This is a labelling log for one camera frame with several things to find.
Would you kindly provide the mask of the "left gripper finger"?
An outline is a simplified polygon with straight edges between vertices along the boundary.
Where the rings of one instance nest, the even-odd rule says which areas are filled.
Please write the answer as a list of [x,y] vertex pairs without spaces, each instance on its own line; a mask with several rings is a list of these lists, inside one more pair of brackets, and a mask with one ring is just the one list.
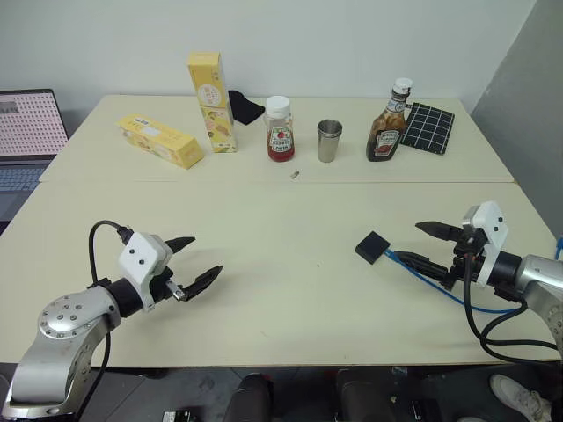
[[181,236],[166,240],[165,244],[172,250],[173,253],[177,253],[194,241],[195,238],[193,236]]
[[213,268],[210,268],[205,273],[199,275],[191,285],[189,285],[188,287],[183,287],[182,291],[184,293],[184,296],[181,301],[188,302],[194,299],[208,287],[210,287],[222,270],[223,266],[215,266]]

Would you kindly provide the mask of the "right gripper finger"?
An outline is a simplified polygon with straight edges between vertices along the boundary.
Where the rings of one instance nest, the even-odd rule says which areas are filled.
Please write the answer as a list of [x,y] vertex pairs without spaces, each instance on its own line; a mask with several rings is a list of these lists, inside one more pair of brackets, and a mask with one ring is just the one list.
[[447,267],[436,264],[429,258],[414,252],[395,251],[394,254],[400,263],[405,264],[416,273],[437,281],[444,288],[454,287],[454,278]]
[[455,227],[442,222],[417,222],[415,224],[417,229],[422,230],[424,233],[444,240],[444,241],[458,241],[463,235],[463,229]]

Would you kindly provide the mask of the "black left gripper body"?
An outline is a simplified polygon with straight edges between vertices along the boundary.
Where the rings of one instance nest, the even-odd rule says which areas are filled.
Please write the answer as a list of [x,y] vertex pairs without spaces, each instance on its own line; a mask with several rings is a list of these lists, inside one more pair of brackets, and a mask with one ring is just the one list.
[[154,303],[159,303],[171,297],[180,300],[184,297],[182,286],[173,278],[173,271],[168,267],[169,258],[158,261],[149,273],[150,295]]

